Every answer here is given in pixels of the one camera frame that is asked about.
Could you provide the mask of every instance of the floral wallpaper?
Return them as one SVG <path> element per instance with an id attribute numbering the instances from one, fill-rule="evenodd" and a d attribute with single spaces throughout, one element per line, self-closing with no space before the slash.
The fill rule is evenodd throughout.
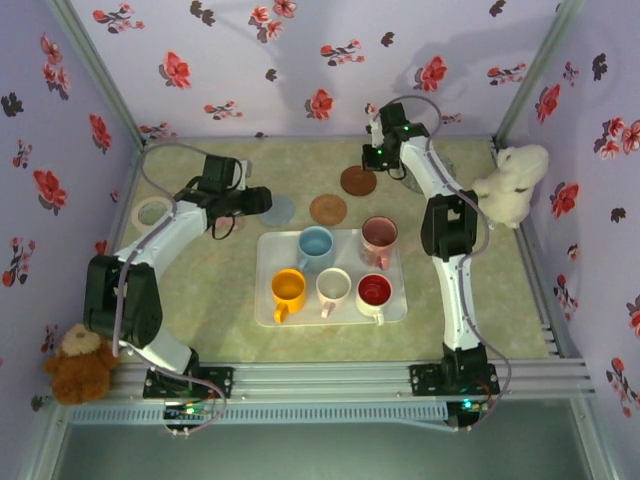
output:
<path id="1" fill-rule="evenodd" d="M 610 7 L 586 2 L 507 143 L 549 150 L 531 212 L 548 288 L 594 379 L 620 478 L 632 479 L 640 476 L 640 4 Z"/>
<path id="2" fill-rule="evenodd" d="M 13 479 L 134 146 L 45 2 L 3 2 L 0 32 L 0 476 Z"/>
<path id="3" fill-rule="evenodd" d="M 443 134 L 494 134 L 558 0 L 70 3 L 153 139 L 359 135 L 368 104 L 412 93 L 439 104 Z"/>

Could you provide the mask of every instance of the teddy bear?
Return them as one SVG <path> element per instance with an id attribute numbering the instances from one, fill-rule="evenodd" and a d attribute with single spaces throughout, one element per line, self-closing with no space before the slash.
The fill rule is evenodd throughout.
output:
<path id="1" fill-rule="evenodd" d="M 473 182 L 480 210 L 494 224 L 518 228 L 529 215 L 536 184 L 549 168 L 549 153 L 540 145 L 509 147 L 498 152 L 498 168 Z"/>
<path id="2" fill-rule="evenodd" d="M 119 360 L 109 342 L 84 325 L 76 324 L 65 333 L 56 355 L 44 364 L 53 376 L 51 389 L 62 405 L 78 405 L 103 398 L 111 384 L 111 370 Z"/>

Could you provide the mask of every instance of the pink mug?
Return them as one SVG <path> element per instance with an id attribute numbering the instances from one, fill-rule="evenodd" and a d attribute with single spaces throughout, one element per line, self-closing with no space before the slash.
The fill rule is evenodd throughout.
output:
<path id="1" fill-rule="evenodd" d="M 387 217 L 371 217 L 362 225 L 360 258 L 367 265 L 388 270 L 398 239 L 398 227 Z"/>

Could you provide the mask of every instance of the white tray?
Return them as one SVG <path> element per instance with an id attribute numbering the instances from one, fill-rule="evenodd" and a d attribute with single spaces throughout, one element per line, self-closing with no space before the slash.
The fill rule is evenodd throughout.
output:
<path id="1" fill-rule="evenodd" d="M 396 247 L 391 259 L 391 267 L 384 272 L 377 267 L 366 265 L 359 256 L 362 242 L 360 230 L 331 230 L 336 245 L 334 267 L 342 268 L 351 277 L 351 292 L 346 302 L 329 315 L 322 318 L 320 300 L 316 293 L 317 274 L 305 274 L 307 300 L 297 313 L 287 315 L 283 323 L 273 319 L 276 308 L 271 294 L 271 279 L 283 268 L 296 268 L 297 245 L 300 232 L 269 232 L 258 239 L 258 264 L 256 268 L 256 289 L 254 315 L 256 321 L 265 327 L 300 327 L 324 325 L 375 324 L 373 317 L 362 315 L 356 308 L 358 282 L 368 273 L 380 273 L 391 282 L 393 294 L 384 309 L 385 323 L 399 322 L 407 316 L 407 296 L 400 264 L 400 252 Z"/>

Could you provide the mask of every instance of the brown coaster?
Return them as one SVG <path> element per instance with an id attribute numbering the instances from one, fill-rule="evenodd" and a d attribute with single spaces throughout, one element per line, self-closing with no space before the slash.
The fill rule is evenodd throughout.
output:
<path id="1" fill-rule="evenodd" d="M 340 175 L 340 186 L 349 195 L 364 197 L 376 189 L 376 174 L 362 170 L 360 165 L 347 168 Z"/>
<path id="2" fill-rule="evenodd" d="M 337 225 L 347 216 L 347 204 L 337 195 L 320 195 L 309 207 L 311 218 L 319 225 Z"/>

